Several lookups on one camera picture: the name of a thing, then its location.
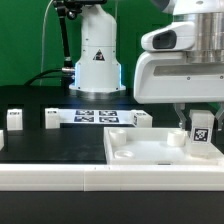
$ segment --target qr code tag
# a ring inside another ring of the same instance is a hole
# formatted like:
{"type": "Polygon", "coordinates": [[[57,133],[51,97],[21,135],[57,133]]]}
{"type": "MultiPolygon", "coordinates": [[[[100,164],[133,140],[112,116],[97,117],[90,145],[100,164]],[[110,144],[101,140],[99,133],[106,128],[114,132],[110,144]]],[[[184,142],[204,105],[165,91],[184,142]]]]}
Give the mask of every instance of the qr code tag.
{"type": "Polygon", "coordinates": [[[117,117],[100,117],[101,123],[119,123],[119,119],[117,117]]]}
{"type": "Polygon", "coordinates": [[[94,110],[77,110],[76,115],[94,115],[94,110]]]}
{"type": "Polygon", "coordinates": [[[75,122],[92,123],[94,122],[94,117],[77,116],[75,117],[75,122]]]}
{"type": "Polygon", "coordinates": [[[211,130],[209,128],[193,128],[192,141],[194,143],[209,143],[211,141],[211,130]]]}
{"type": "Polygon", "coordinates": [[[115,110],[100,110],[100,116],[117,116],[117,111],[115,110]]]}

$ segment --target cable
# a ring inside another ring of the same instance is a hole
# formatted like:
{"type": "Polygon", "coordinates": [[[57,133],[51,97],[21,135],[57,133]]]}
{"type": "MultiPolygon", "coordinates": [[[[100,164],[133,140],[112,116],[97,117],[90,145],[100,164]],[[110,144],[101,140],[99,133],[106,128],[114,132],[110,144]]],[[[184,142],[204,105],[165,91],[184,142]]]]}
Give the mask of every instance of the cable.
{"type": "Polygon", "coordinates": [[[35,80],[37,79],[43,79],[45,77],[45,75],[49,74],[49,73],[54,73],[54,72],[61,72],[61,68],[56,68],[56,69],[50,69],[50,70],[47,70],[45,72],[41,72],[40,74],[36,75],[35,77],[33,77],[32,79],[28,80],[26,83],[24,83],[25,86],[30,86],[30,84],[32,82],[34,82],[35,80]]]}
{"type": "Polygon", "coordinates": [[[55,79],[55,78],[70,78],[71,75],[51,75],[51,76],[44,76],[44,77],[36,77],[32,82],[38,79],[55,79]]]}
{"type": "Polygon", "coordinates": [[[51,4],[53,3],[53,0],[50,0],[46,11],[45,11],[45,15],[44,15],[44,22],[43,22],[43,30],[42,30],[42,48],[41,48],[41,72],[43,72],[44,70],[44,60],[45,60],[45,37],[46,37],[46,24],[47,24],[47,18],[48,18],[48,13],[49,13],[49,9],[51,4]]]}

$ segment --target white box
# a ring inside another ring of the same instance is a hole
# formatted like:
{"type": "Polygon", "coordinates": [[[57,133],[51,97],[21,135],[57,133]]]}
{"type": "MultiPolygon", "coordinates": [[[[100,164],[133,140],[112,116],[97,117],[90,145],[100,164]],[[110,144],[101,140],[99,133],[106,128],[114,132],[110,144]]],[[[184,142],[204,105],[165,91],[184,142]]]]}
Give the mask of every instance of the white box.
{"type": "Polygon", "coordinates": [[[7,112],[7,130],[23,130],[23,113],[22,109],[11,109],[7,112]]]}
{"type": "Polygon", "coordinates": [[[206,158],[196,158],[189,154],[193,144],[186,135],[186,143],[181,147],[169,146],[167,137],[176,128],[123,128],[126,144],[113,146],[110,130],[104,128],[104,147],[107,163],[111,165],[216,165],[224,160],[224,155],[211,143],[200,145],[199,150],[208,152],[206,158]]]}
{"type": "Polygon", "coordinates": [[[46,129],[60,128],[60,114],[58,108],[45,109],[45,128],[46,129]]]}
{"type": "Polygon", "coordinates": [[[131,110],[131,123],[135,127],[152,127],[152,116],[143,110],[131,110]]]}

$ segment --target marker cube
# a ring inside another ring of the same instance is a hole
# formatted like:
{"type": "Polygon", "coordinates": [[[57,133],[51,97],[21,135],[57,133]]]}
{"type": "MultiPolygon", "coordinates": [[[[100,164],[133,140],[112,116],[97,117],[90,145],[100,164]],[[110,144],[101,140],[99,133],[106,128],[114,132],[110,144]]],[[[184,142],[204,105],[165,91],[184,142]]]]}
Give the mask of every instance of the marker cube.
{"type": "Polygon", "coordinates": [[[143,110],[132,110],[131,111],[131,123],[135,127],[151,128],[152,120],[153,120],[152,116],[150,116],[143,110]]]}
{"type": "Polygon", "coordinates": [[[215,116],[208,110],[191,110],[192,121],[191,142],[194,144],[209,144],[215,116]]]}
{"type": "Polygon", "coordinates": [[[45,109],[45,128],[46,129],[60,128],[60,115],[58,108],[45,109]]]}
{"type": "Polygon", "coordinates": [[[10,109],[7,111],[7,130],[23,130],[23,112],[22,109],[10,109]]]}

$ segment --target robot body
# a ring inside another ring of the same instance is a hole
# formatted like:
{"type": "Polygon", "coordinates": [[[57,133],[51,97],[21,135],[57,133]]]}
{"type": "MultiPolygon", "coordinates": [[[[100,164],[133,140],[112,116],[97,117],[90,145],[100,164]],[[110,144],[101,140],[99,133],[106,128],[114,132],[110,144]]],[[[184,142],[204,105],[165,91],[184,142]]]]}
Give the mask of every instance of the robot body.
{"type": "Polygon", "coordinates": [[[69,87],[71,94],[94,99],[123,94],[114,18],[100,5],[83,7],[82,16],[82,55],[76,63],[75,82],[69,87]]]}

